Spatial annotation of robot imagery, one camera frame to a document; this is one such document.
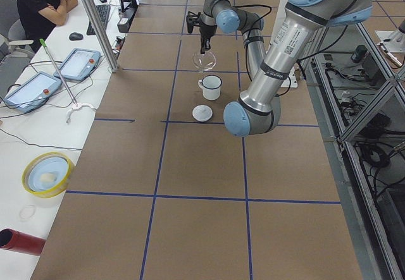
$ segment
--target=keyboard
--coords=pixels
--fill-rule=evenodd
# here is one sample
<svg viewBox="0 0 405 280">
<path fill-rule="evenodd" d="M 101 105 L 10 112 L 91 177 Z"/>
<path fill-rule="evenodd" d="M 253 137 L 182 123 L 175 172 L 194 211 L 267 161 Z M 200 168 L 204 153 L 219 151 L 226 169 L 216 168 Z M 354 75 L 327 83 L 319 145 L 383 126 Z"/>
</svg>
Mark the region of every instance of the keyboard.
<svg viewBox="0 0 405 280">
<path fill-rule="evenodd" d="M 101 23 L 103 23 L 104 29 L 107 29 L 109 5 L 108 4 L 96 5 L 96 8 L 99 13 Z M 93 26 L 91 26 L 91 22 L 89 22 L 89 27 L 87 27 L 86 35 L 95 35 L 95 34 L 96 32 L 94 31 Z"/>
</svg>

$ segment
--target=robotic arm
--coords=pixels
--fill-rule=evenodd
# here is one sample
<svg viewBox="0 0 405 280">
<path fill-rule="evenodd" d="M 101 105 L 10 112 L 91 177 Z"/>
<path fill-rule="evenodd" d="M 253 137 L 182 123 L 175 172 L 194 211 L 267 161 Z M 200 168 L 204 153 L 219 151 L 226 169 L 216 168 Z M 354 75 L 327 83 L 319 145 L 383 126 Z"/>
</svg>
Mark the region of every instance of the robotic arm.
<svg viewBox="0 0 405 280">
<path fill-rule="evenodd" d="M 189 33 L 193 26 L 200 28 L 201 54 L 211 48 L 216 26 L 225 33 L 239 30 L 248 48 L 252 82 L 223 114 L 227 130 L 235 136 L 274 129 L 281 113 L 277 90 L 315 30 L 366 20 L 371 15 L 371 0 L 289 0 L 285 12 L 287 16 L 267 54 L 260 17 L 232 7 L 229 0 L 205 0 L 203 14 L 187 15 Z"/>
</svg>

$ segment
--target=computer mouse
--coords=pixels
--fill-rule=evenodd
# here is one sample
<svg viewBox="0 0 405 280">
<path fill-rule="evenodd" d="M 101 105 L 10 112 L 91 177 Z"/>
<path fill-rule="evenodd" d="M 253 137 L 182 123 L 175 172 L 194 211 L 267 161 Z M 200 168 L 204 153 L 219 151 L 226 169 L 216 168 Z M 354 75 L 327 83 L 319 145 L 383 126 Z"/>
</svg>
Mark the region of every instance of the computer mouse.
<svg viewBox="0 0 405 280">
<path fill-rule="evenodd" d="M 78 33 L 78 32 L 72 32 L 69 35 L 69 40 L 71 40 L 71 41 L 83 40 L 83 35 L 81 33 Z"/>
</svg>

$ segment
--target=blue plate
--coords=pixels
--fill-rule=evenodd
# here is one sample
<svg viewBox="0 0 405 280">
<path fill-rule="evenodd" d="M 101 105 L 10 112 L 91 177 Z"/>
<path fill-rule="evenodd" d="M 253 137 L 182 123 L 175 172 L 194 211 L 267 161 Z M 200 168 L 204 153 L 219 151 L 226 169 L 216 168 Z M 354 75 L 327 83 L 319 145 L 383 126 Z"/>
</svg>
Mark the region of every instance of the blue plate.
<svg viewBox="0 0 405 280">
<path fill-rule="evenodd" d="M 66 161 L 64 158 L 51 157 L 40 161 L 40 163 L 35 165 L 28 177 L 28 186 L 35 192 L 49 190 L 63 180 L 68 173 L 68 169 L 68 161 Z M 55 175 L 56 179 L 54 182 L 41 181 L 41 176 L 47 173 Z"/>
</svg>

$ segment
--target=chair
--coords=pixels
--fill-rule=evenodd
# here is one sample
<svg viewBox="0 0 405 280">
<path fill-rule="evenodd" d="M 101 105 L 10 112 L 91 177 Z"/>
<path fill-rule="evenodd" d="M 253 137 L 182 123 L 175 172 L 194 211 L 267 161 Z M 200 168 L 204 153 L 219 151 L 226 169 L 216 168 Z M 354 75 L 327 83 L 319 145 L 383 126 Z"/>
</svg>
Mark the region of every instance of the chair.
<svg viewBox="0 0 405 280">
<path fill-rule="evenodd" d="M 34 53 L 24 49 L 32 44 L 33 40 L 27 40 L 24 28 L 18 15 L 16 0 L 0 0 L 0 35 L 8 46 L 11 57 L 32 58 Z"/>
</svg>

